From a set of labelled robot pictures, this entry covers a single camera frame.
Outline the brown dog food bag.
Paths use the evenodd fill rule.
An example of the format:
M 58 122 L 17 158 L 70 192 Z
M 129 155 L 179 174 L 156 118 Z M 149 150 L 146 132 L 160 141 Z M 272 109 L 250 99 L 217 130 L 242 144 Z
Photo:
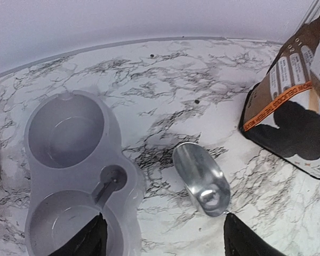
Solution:
M 248 93 L 243 136 L 320 179 L 320 15 L 281 47 Z

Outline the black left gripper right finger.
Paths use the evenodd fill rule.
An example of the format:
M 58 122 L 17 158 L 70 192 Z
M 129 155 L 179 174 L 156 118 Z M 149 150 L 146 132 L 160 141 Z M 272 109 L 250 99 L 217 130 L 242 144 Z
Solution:
M 226 256 L 285 256 L 233 213 L 227 213 L 223 230 Z

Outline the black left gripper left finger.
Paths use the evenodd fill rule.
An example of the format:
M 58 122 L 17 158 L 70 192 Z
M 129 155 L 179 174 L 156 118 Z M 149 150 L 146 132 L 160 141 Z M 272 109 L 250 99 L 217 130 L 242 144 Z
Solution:
M 96 215 L 65 245 L 50 256 L 106 255 L 108 225 L 102 213 Z

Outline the metal food scoop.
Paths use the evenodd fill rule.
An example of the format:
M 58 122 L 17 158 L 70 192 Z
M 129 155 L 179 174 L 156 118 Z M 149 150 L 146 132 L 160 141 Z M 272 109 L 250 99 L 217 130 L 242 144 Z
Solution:
M 184 142 L 174 149 L 172 159 L 193 205 L 210 217 L 225 214 L 230 185 L 209 152 L 196 143 Z

